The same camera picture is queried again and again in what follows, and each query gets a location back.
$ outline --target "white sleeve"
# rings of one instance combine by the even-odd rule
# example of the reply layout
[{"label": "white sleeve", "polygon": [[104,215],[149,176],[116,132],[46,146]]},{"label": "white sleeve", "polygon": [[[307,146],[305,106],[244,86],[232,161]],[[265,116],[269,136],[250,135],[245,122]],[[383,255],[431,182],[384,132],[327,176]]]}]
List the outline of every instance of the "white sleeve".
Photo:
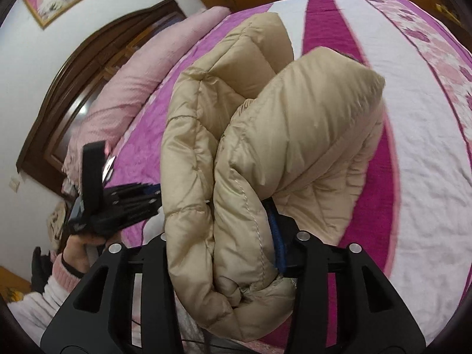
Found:
[{"label": "white sleeve", "polygon": [[41,337],[69,293],[50,277],[44,293],[33,292],[8,307],[28,336],[39,346]]}]

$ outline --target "beige puffer jacket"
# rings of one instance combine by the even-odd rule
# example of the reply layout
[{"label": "beige puffer jacket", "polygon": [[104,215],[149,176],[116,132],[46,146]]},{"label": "beige puffer jacket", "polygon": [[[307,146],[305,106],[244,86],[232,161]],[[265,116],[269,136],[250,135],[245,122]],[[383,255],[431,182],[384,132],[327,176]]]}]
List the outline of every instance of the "beige puffer jacket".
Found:
[{"label": "beige puffer jacket", "polygon": [[291,313],[261,199],[337,244],[382,130],[384,79],[327,48],[293,62],[256,14],[180,75],[162,140],[168,268],[190,315],[251,341]]}]

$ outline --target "jacket sleeve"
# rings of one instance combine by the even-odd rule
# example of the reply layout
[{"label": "jacket sleeve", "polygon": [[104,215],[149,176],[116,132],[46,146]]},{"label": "jacket sleeve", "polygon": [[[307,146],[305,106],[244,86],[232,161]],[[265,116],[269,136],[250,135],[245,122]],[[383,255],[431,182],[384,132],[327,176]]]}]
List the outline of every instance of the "jacket sleeve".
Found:
[{"label": "jacket sleeve", "polygon": [[79,281],[65,268],[60,254],[54,261],[53,275],[43,294],[33,292],[25,295],[22,301],[8,304],[20,326],[38,346],[57,310]]}]

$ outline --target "power outlet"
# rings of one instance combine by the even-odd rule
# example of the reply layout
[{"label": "power outlet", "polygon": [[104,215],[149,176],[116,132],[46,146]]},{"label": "power outlet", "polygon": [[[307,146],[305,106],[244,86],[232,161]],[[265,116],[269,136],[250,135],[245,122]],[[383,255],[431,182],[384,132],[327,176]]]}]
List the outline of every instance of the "power outlet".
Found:
[{"label": "power outlet", "polygon": [[13,190],[15,193],[18,193],[18,188],[20,187],[20,180],[18,180],[15,177],[10,178],[10,182],[8,183],[8,186],[10,187],[11,190]]}]

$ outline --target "wooden headboard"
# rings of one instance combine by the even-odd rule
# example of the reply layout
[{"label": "wooden headboard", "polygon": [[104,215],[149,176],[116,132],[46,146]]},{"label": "wooden headboard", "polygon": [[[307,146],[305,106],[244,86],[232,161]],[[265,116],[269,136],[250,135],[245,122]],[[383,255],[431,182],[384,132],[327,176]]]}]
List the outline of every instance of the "wooden headboard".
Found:
[{"label": "wooden headboard", "polygon": [[151,37],[185,19],[175,0],[164,0],[107,24],[69,57],[49,87],[17,161],[45,187],[61,193],[62,164],[72,131],[122,65]]}]

